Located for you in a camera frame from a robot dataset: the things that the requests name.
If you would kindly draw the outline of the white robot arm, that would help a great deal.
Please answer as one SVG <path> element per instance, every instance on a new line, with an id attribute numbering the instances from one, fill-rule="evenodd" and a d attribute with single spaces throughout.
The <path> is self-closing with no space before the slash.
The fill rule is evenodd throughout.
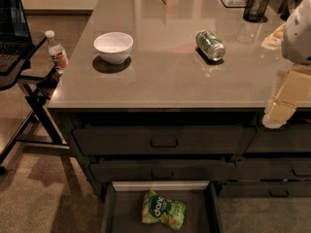
<path id="1" fill-rule="evenodd" d="M 274 36 L 281 36 L 282 55 L 293 66 L 275 77 L 262 119 L 269 129 L 285 125 L 311 95 L 311 0 L 302 0 Z"/>

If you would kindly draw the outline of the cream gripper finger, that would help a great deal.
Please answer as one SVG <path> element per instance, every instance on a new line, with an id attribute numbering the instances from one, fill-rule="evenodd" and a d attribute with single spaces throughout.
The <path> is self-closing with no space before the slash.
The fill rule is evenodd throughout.
<path id="1" fill-rule="evenodd" d="M 311 67 L 309 65 L 293 65 L 288 71 L 279 71 L 264 109 L 262 124 L 269 129 L 282 127 L 296 109 L 310 98 L 310 95 Z"/>

